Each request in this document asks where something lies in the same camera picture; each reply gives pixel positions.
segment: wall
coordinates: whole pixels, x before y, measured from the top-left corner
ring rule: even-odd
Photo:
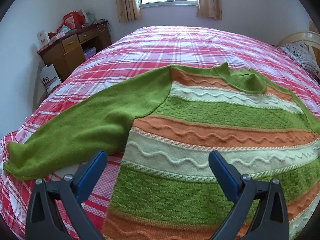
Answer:
[[[32,114],[39,82],[37,32],[55,31],[79,0],[15,0],[0,22],[0,137],[18,129]]]
[[[196,6],[157,6],[143,8],[143,19],[119,23],[115,0],[84,0],[96,17],[112,26],[117,41],[134,30],[154,25],[209,27],[240,33],[270,44],[300,30],[308,30],[309,18],[298,0],[222,0],[222,21],[196,17]]]

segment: metal screw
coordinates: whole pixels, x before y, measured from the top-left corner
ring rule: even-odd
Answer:
[[[280,183],[279,179],[272,179],[272,182],[276,185],[278,185]]]
[[[42,179],[36,179],[36,184],[40,185],[42,183]]]
[[[66,181],[70,181],[70,180],[73,179],[73,175],[72,175],[72,174],[67,174],[67,175],[65,175],[63,178],[64,178],[64,180],[66,180]]]
[[[246,180],[246,181],[249,181],[251,178],[251,176],[249,174],[243,174],[242,175],[242,179]]]

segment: window sill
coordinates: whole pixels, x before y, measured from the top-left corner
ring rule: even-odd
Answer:
[[[198,6],[198,1],[174,1],[174,2],[153,2],[140,5],[140,8],[153,7],[153,6],[167,6],[167,5],[191,5]]]

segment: red and white plaid blanket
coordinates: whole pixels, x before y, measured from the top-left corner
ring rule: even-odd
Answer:
[[[212,67],[225,61],[234,69],[253,68],[278,85],[293,90],[320,119],[318,83],[281,49],[243,35],[214,29],[146,27],[122,38],[79,66],[18,131],[1,139],[0,161],[9,161],[9,142],[24,143],[49,119],[115,83],[171,63]],[[121,158],[121,153],[108,157],[101,178],[89,199],[82,203],[99,230],[107,212]],[[0,214],[18,238],[24,239],[28,201],[34,182],[18,181],[1,167]],[[77,168],[78,165],[64,168],[45,179],[59,180],[67,173],[74,173]],[[63,205],[58,203],[58,206],[70,235],[77,238]]]

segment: knitted sweater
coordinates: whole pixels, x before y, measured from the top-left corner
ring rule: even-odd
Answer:
[[[280,179],[294,237],[320,199],[319,133],[319,120],[292,91],[252,69],[169,65],[100,91],[24,144],[10,143],[4,169],[36,178],[98,149],[125,148],[103,235],[200,240],[232,207],[208,165],[218,150],[240,173]]]

